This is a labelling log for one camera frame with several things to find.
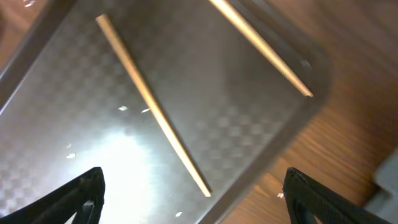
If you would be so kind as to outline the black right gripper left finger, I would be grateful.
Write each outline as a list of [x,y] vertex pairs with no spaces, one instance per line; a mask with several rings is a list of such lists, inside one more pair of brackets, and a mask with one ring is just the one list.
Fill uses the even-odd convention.
[[94,167],[46,196],[1,218],[3,224],[98,224],[104,205],[102,168]]

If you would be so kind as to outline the wooden chopstick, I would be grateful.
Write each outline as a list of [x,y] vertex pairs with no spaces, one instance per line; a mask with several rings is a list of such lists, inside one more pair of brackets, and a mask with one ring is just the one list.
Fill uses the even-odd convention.
[[210,2],[302,95],[313,97],[313,93],[292,69],[228,1],[210,0]]
[[209,187],[205,183],[203,177],[200,175],[198,169],[195,167],[192,159],[187,153],[187,150],[184,148],[181,140],[177,136],[177,133],[174,131],[164,112],[160,108],[157,100],[147,86],[143,76],[141,75],[136,64],[134,63],[131,54],[129,53],[127,47],[123,44],[109,17],[106,14],[102,14],[96,18],[96,22],[105,37],[107,38],[108,42],[112,46],[114,52],[118,56],[120,62],[127,71],[131,80],[134,82],[137,90],[151,110],[161,130],[165,134],[166,138],[169,140],[169,143],[171,144],[175,153],[178,155],[179,159],[185,166],[186,170],[189,172],[199,189],[202,191],[203,195],[205,197],[210,197],[211,191]]

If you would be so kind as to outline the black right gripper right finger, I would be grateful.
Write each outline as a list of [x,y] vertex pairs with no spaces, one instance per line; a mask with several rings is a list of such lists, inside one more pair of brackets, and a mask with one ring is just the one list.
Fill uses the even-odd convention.
[[283,192],[292,224],[390,224],[294,167],[287,169]]

